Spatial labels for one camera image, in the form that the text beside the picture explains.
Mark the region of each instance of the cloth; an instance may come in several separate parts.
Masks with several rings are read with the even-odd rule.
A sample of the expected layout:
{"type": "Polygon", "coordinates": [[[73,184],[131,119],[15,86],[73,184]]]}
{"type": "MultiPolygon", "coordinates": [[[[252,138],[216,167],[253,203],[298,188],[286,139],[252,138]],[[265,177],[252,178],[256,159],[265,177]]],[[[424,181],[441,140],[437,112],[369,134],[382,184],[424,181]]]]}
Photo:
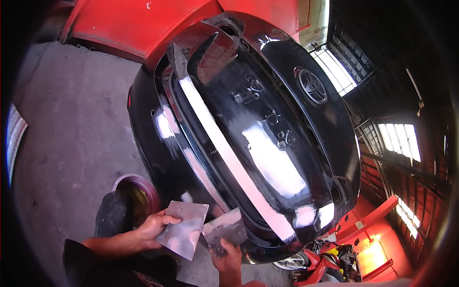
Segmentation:
{"type": "MultiPolygon", "coordinates": [[[[95,237],[112,237],[132,230],[134,202],[123,191],[105,195],[96,216],[95,237]]],[[[102,260],[86,246],[66,239],[64,269],[71,287],[192,286],[176,280],[177,263],[167,255],[147,259],[140,254],[120,260],[102,260]]]]}

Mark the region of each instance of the toyota emblem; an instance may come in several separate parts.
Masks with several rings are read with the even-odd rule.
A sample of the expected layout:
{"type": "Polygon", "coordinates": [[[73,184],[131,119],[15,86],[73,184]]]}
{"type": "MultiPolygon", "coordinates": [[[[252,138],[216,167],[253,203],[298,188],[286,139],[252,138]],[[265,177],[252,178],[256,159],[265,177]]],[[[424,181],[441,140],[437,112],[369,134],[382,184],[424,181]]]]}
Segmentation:
{"type": "Polygon", "coordinates": [[[327,101],[327,92],[322,82],[311,71],[302,69],[298,73],[298,80],[303,91],[309,98],[318,105],[327,101]]]}

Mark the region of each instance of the concrete floor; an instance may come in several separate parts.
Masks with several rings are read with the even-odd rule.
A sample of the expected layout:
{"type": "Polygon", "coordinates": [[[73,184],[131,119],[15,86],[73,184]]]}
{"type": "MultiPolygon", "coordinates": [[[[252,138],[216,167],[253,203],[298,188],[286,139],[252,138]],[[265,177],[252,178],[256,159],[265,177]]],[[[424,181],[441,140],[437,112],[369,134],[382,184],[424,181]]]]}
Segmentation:
{"type": "MultiPolygon", "coordinates": [[[[31,47],[13,99],[29,127],[22,139],[13,190],[22,224],[39,261],[58,286],[66,238],[94,232],[102,198],[125,173],[148,177],[126,109],[140,64],[58,42],[31,47]]],[[[218,272],[199,245],[180,261],[178,279],[218,286],[218,272]]],[[[291,286],[272,264],[243,265],[242,281],[291,286]]]]}

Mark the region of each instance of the person's right hand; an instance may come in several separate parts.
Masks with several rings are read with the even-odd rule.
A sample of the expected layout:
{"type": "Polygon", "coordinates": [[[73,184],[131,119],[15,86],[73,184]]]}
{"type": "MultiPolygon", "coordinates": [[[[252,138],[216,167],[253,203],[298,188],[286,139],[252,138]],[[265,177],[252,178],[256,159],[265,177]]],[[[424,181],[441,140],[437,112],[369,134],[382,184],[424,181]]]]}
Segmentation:
{"type": "Polygon", "coordinates": [[[220,244],[227,252],[224,257],[219,258],[214,254],[212,249],[209,249],[215,268],[223,273],[240,272],[242,263],[241,248],[239,246],[234,247],[233,244],[229,243],[224,238],[220,239],[220,244]]]}
{"type": "Polygon", "coordinates": [[[164,209],[148,216],[145,222],[134,231],[136,235],[143,239],[146,249],[158,249],[162,247],[162,244],[157,242],[155,238],[161,233],[166,225],[177,224],[181,221],[182,219],[180,218],[166,215],[166,210],[164,209]]]}

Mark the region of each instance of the red wall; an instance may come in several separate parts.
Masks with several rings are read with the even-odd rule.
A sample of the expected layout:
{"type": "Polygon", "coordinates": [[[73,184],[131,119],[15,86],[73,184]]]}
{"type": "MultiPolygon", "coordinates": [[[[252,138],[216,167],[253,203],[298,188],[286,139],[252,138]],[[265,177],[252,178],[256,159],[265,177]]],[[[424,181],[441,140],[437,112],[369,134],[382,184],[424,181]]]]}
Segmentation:
{"type": "MultiPolygon", "coordinates": [[[[355,208],[348,213],[348,221],[345,221],[344,218],[341,219],[341,229],[339,232],[353,226],[357,221],[363,220],[374,209],[375,207],[365,198],[359,197],[355,208]]],[[[358,259],[362,268],[362,275],[368,274],[387,260],[392,259],[394,261],[391,267],[373,278],[372,282],[392,280],[411,273],[411,265],[400,240],[384,217],[375,222],[366,231],[361,232],[344,243],[354,244],[357,238],[360,240],[360,243],[354,246],[354,250],[359,253],[358,259]]]]}

